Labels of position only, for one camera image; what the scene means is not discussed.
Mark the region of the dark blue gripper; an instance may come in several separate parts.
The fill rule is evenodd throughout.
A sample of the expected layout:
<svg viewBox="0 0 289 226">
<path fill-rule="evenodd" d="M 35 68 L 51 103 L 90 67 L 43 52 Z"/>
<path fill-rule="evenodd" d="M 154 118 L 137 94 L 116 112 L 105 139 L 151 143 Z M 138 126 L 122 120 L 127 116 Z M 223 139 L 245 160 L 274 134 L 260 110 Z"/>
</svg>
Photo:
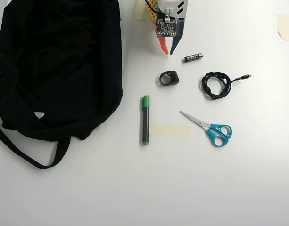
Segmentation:
<svg viewBox="0 0 289 226">
<path fill-rule="evenodd" d="M 176 47 L 178 46 L 182 36 L 183 36 L 183 31 L 184 31 L 184 18 L 179 18 L 177 20 L 177 25 L 176 25 L 176 36 L 173 38 L 172 41 L 172 47 L 170 50 L 170 55 L 172 55 L 176 49 Z M 167 47 L 167 43 L 166 43 L 166 38 L 168 38 L 169 36 L 167 35 L 159 35 L 157 28 L 155 28 L 155 32 L 156 32 L 156 36 L 159 40 L 160 43 L 160 47 L 162 49 L 162 51 L 166 54 L 169 55 L 169 50 Z"/>
</svg>

